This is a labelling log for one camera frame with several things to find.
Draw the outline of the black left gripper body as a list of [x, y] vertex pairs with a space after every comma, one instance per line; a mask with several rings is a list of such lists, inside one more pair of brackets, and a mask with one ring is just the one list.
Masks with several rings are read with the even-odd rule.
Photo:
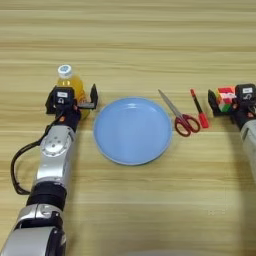
[[56, 104], [56, 118], [55, 125], [68, 126], [73, 131], [77, 130], [78, 124], [82, 119], [83, 110], [94, 110], [96, 105], [94, 103], [80, 103], [74, 101], [72, 104]]

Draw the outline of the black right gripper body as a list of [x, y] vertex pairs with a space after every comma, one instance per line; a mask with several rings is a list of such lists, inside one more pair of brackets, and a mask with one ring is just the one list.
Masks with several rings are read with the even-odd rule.
[[239, 100], [233, 98], [230, 103], [219, 104], [218, 108], [222, 115], [231, 117], [239, 129], [251, 120], [256, 120], [256, 100]]

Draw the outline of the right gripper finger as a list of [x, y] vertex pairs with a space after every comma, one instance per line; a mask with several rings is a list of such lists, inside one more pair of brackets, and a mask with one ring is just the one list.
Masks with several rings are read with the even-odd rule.
[[213, 115], [217, 116], [220, 114], [220, 109], [217, 104], [216, 96], [212, 90], [208, 91], [208, 103], [212, 109]]

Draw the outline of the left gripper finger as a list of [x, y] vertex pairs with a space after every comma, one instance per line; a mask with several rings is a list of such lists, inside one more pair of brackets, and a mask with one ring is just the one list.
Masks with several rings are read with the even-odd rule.
[[91, 99], [91, 109], [96, 109], [98, 105], [98, 91], [96, 84], [93, 84], [91, 87], [91, 92], [90, 92], [90, 99]]
[[47, 114], [54, 114], [55, 113], [54, 91], [55, 91], [55, 89], [52, 89], [52, 91], [49, 93], [48, 98], [47, 98], [46, 103], [45, 103]]

